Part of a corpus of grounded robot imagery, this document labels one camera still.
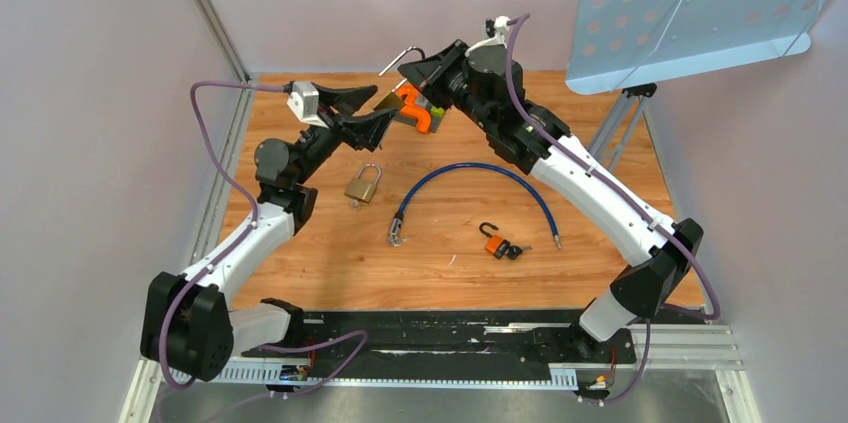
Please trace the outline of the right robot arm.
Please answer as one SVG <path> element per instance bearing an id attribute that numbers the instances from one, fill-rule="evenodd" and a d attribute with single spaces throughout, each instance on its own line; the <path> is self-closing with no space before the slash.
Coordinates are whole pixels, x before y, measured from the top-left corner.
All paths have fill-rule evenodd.
<path id="1" fill-rule="evenodd" d="M 692 219 L 654 209 L 604 168 L 547 108 L 525 96 L 523 69 L 504 45 L 471 48 L 458 40 L 399 73 L 431 104 L 455 108 L 486 135 L 489 146 L 565 197 L 616 246 L 626 268 L 581 313 L 571 346 L 596 360 L 611 337 L 635 320 L 653 318 L 692 269 L 703 237 Z"/>

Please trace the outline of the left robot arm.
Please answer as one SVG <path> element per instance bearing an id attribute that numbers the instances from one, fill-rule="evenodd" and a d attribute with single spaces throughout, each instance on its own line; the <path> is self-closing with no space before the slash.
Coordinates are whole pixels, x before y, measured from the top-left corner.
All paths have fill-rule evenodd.
<path id="1" fill-rule="evenodd" d="M 156 361 L 165 383 L 180 391 L 209 382 L 230 358 L 270 344 L 283 356 L 298 354 L 306 343 L 299 309 L 265 299 L 248 310 L 232 307 L 234 295 L 275 250 L 310 219 L 318 191 L 307 180 L 341 145 L 375 151 L 395 116 L 392 109 L 359 114 L 377 86 L 329 88 L 310 81 L 254 85 L 254 90 L 284 93 L 287 106 L 306 124 L 294 142 L 267 138 L 254 151 L 259 192 L 238 184 L 217 156 L 220 176 L 250 206 L 248 216 L 222 242 L 183 271 L 159 273 L 149 284 L 140 353 Z"/>

